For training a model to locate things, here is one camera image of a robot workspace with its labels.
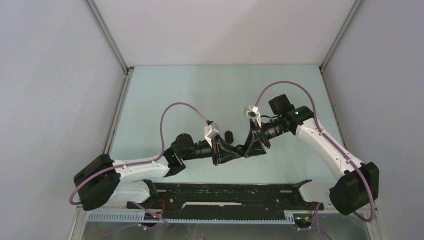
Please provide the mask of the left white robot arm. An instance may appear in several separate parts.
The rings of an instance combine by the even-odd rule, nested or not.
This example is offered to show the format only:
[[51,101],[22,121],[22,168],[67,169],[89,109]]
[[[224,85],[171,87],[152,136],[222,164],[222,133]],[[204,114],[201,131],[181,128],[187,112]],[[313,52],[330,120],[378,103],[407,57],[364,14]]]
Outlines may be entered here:
[[162,155],[135,160],[111,159],[101,154],[73,178],[79,204],[91,211],[112,202],[136,202],[153,208],[158,194],[152,178],[167,178],[186,168],[186,160],[212,158],[214,165],[244,156],[240,147],[224,141],[219,135],[210,142],[194,142],[191,135],[179,134]]

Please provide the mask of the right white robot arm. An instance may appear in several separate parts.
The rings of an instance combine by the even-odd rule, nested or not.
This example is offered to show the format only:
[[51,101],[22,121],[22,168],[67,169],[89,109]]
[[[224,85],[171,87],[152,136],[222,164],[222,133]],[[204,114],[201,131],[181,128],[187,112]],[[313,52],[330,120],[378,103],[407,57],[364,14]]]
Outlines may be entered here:
[[271,139],[292,133],[314,150],[336,180],[333,186],[312,180],[299,183],[290,196],[291,204],[297,209],[304,209],[310,202],[328,204],[345,216],[370,205],[374,213],[379,195],[379,168],[348,152],[321,126],[307,106],[294,107],[285,94],[274,97],[268,104],[276,115],[276,119],[268,122],[262,122],[257,106],[248,105],[244,110],[251,118],[252,135],[246,142],[245,156],[250,156],[255,144],[259,146],[255,154],[265,154],[271,147]]

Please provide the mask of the black gold-striped charging case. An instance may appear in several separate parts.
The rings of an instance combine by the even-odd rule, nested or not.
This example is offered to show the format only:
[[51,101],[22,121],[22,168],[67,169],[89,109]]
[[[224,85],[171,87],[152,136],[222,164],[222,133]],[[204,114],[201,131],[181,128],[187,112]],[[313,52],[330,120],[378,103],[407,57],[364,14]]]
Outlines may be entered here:
[[238,151],[242,151],[242,152],[245,150],[244,145],[242,145],[242,144],[238,144],[238,145],[236,145],[236,149],[237,149]]

